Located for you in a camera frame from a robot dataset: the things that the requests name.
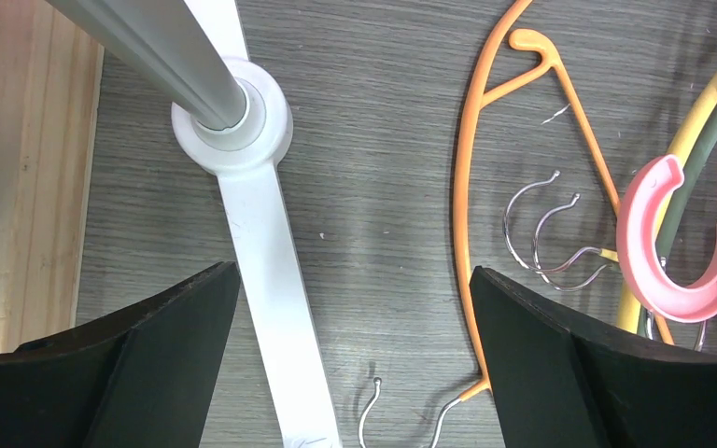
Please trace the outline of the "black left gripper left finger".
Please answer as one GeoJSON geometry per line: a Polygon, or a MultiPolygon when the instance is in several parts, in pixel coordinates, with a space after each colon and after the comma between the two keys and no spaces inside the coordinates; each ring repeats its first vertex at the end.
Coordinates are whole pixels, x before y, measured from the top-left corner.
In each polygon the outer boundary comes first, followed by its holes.
{"type": "Polygon", "coordinates": [[[196,447],[241,286],[217,263],[0,354],[0,447],[196,447]]]}

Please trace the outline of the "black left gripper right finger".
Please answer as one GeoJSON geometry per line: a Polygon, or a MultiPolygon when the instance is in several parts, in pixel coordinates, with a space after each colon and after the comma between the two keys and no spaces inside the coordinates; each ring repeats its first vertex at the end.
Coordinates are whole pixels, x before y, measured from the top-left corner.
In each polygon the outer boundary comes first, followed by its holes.
{"type": "Polygon", "coordinates": [[[717,447],[717,356],[652,341],[477,267],[473,309],[509,447],[717,447]]]}

